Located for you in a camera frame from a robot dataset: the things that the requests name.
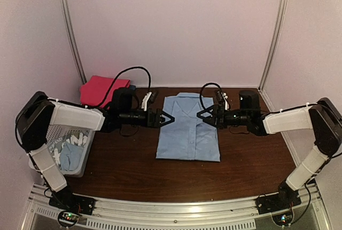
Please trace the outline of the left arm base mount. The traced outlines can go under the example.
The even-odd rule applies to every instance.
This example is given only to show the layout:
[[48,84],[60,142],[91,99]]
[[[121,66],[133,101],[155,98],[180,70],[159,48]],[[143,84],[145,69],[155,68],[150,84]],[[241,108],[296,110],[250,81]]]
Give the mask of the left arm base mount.
[[67,212],[92,215],[95,206],[94,198],[74,194],[69,184],[60,191],[50,191],[50,206],[66,210]]

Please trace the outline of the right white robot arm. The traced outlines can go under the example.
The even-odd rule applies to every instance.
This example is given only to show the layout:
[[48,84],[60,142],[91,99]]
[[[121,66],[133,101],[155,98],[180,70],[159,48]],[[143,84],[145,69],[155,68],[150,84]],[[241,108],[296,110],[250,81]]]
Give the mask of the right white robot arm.
[[239,92],[239,108],[232,110],[227,94],[218,90],[218,103],[197,113],[204,123],[217,129],[244,126],[256,136],[310,129],[315,141],[312,149],[292,173],[278,186],[274,205],[286,209],[298,190],[316,176],[330,160],[341,156],[341,114],[326,97],[315,103],[275,112],[261,110],[259,95],[251,90]]

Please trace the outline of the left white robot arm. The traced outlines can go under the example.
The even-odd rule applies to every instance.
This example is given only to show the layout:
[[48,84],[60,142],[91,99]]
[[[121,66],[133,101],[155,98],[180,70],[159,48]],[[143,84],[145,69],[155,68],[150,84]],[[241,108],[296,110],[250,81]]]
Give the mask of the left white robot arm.
[[153,111],[149,107],[157,95],[150,91],[140,101],[134,90],[119,88],[113,92],[111,101],[100,107],[49,98],[38,91],[15,119],[15,138],[50,189],[58,193],[56,202],[64,210],[71,211],[77,200],[66,191],[67,181],[48,152],[46,136],[49,127],[57,125],[103,133],[120,129],[122,125],[162,128],[175,119],[162,109]]

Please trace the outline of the light blue shirt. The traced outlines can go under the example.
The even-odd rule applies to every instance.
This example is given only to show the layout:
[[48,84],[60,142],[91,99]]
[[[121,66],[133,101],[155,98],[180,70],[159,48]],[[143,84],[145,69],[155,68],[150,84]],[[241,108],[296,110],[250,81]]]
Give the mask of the light blue shirt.
[[220,162],[217,129],[197,117],[213,105],[210,97],[197,93],[178,93],[164,99],[163,110],[175,121],[160,129],[157,159]]

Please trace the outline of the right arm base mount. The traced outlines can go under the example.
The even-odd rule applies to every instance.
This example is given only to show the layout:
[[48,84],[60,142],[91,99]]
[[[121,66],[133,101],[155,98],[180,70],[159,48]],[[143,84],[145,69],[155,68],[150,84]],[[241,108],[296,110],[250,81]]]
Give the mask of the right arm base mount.
[[272,213],[289,209],[292,205],[300,205],[298,189],[293,190],[286,181],[281,182],[276,194],[261,194],[255,199],[259,214]]

